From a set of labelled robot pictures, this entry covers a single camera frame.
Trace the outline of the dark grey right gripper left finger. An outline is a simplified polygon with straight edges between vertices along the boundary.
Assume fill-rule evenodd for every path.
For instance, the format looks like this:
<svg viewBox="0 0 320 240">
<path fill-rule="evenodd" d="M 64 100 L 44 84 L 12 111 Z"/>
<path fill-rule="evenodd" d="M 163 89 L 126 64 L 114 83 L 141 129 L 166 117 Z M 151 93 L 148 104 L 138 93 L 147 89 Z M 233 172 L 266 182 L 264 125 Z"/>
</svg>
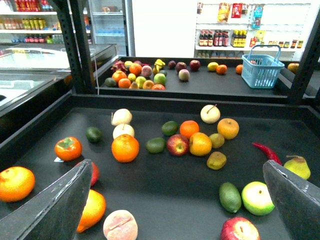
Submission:
<svg viewBox="0 0 320 240">
<path fill-rule="evenodd" d="M 85 159 L 1 219 L 2 240 L 72 240 L 87 202 L 93 173 Z"/>
</svg>

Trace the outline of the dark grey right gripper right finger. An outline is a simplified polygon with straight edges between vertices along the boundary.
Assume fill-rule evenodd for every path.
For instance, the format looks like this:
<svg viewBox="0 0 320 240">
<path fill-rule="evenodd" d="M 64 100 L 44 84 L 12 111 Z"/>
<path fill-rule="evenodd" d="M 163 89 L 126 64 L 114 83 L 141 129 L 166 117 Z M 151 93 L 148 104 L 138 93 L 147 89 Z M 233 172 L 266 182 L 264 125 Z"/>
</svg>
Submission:
<svg viewBox="0 0 320 240">
<path fill-rule="evenodd" d="M 320 238 L 320 188 L 268 160 L 263 178 L 273 204 L 292 240 Z"/>
</svg>

